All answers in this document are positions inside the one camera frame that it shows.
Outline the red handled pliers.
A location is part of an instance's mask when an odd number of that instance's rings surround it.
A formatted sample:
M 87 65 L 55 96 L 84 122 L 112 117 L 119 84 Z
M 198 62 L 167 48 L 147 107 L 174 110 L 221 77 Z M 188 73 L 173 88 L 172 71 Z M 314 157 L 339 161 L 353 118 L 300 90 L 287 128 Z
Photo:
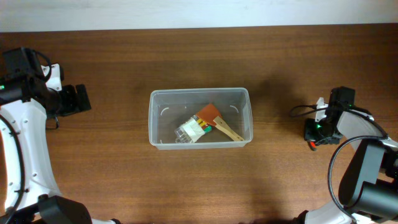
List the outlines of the red handled pliers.
M 317 145 L 315 141 L 308 141 L 308 146 L 312 151 L 317 151 Z

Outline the clear plastic container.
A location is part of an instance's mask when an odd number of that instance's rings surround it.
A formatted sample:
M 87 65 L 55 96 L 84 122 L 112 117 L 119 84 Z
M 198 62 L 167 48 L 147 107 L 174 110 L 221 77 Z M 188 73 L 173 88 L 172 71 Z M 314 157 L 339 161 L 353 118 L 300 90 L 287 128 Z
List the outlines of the clear plastic container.
M 212 103 L 229 127 L 243 141 L 233 141 L 220 130 L 202 136 L 196 143 L 176 143 L 175 130 Z M 250 97 L 245 88 L 196 88 L 156 90 L 149 104 L 149 142 L 159 150 L 243 147 L 254 137 Z

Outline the orange scraper wooden handle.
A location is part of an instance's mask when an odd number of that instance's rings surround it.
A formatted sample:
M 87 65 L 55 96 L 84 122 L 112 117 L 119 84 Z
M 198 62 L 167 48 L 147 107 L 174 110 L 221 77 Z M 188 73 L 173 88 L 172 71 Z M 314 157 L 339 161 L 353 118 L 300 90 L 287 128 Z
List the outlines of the orange scraper wooden handle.
M 223 132 L 233 141 L 244 140 L 240 135 L 238 135 L 235 131 L 233 131 L 229 127 L 227 122 L 222 118 L 222 115 L 219 112 L 219 110 L 212 103 L 206 105 L 199 112 L 197 112 L 196 115 L 204 122 L 208 123 L 209 125 Z

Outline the clear case coloured bits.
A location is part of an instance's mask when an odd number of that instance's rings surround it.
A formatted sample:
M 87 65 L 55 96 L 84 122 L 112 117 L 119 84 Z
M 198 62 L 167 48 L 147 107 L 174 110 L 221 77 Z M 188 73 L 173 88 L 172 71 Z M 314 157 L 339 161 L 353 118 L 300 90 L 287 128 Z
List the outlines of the clear case coloured bits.
M 212 126 L 193 115 L 185 123 L 181 124 L 176 130 L 176 143 L 196 143 L 202 136 L 212 131 Z

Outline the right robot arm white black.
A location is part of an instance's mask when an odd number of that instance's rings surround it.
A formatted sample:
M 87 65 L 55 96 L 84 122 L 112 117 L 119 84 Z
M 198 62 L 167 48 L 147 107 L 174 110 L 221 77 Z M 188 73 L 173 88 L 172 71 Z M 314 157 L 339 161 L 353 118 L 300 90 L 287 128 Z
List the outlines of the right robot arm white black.
M 311 105 L 314 118 L 305 121 L 304 140 L 311 150 L 336 144 L 327 173 L 331 202 L 304 211 L 293 223 L 384 223 L 397 221 L 397 142 L 378 125 L 372 114 L 354 104 L 355 90 L 337 87 L 330 98 Z M 347 145 L 354 149 L 338 193 L 332 186 L 337 155 Z

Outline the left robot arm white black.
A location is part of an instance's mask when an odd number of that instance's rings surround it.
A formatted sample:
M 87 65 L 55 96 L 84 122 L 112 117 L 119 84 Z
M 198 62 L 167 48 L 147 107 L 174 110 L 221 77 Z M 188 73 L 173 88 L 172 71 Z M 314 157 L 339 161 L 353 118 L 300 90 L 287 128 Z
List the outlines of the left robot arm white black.
M 99 223 L 80 202 L 62 196 L 46 140 L 46 122 L 91 108 L 86 88 L 62 85 L 63 70 L 36 50 L 3 53 L 1 139 L 7 195 L 1 223 Z

